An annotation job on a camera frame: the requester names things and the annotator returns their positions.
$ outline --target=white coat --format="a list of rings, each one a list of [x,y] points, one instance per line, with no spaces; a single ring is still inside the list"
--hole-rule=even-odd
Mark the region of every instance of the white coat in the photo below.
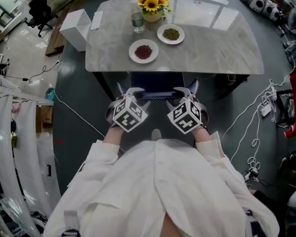
[[[253,212],[268,237],[273,213],[248,191],[218,134],[196,143],[143,141],[119,160],[119,146],[97,141],[52,213],[43,237],[66,230],[64,210],[77,211],[82,237],[158,237],[166,214],[189,237],[244,237]]]

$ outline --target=sleeve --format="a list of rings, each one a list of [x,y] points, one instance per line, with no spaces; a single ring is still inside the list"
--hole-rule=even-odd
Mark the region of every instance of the sleeve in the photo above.
[[[60,237],[66,230],[64,211],[77,211],[78,220],[87,220],[85,213],[98,192],[105,175],[118,159],[119,146],[97,141],[92,144],[82,171],[71,181],[68,189],[49,217],[43,237]]]
[[[198,152],[226,182],[244,210],[250,210],[268,237],[277,237],[279,225],[274,214],[249,192],[242,175],[233,167],[229,158],[220,157],[222,146],[218,133],[211,135],[211,141],[196,143]]]

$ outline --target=white cube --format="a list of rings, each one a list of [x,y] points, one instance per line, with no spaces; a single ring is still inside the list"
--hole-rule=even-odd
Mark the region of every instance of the white cube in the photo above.
[[[201,111],[190,99],[187,99],[170,112],[168,118],[184,134],[192,131],[202,123]]]
[[[59,32],[79,52],[85,51],[91,20],[84,9],[68,13]]]
[[[130,132],[146,118],[147,114],[130,97],[114,106],[113,121],[126,132]]]

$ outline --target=green beans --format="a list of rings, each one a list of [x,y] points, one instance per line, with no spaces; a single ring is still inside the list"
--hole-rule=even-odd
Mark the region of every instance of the green beans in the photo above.
[[[168,28],[162,34],[168,40],[177,40],[180,37],[178,30]]]

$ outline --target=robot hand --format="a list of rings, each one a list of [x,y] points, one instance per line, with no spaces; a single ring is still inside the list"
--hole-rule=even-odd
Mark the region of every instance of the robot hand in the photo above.
[[[111,127],[118,125],[126,132],[130,132],[146,118],[146,110],[150,105],[150,101],[143,106],[137,104],[136,93],[142,93],[142,88],[129,88],[125,95],[116,101],[113,101],[107,110],[106,119]]]
[[[192,96],[189,89],[184,87],[173,89],[182,94],[183,97],[177,105],[174,102],[166,101],[171,111],[168,114],[171,123],[184,134],[199,126],[206,127],[208,122],[206,107]]]

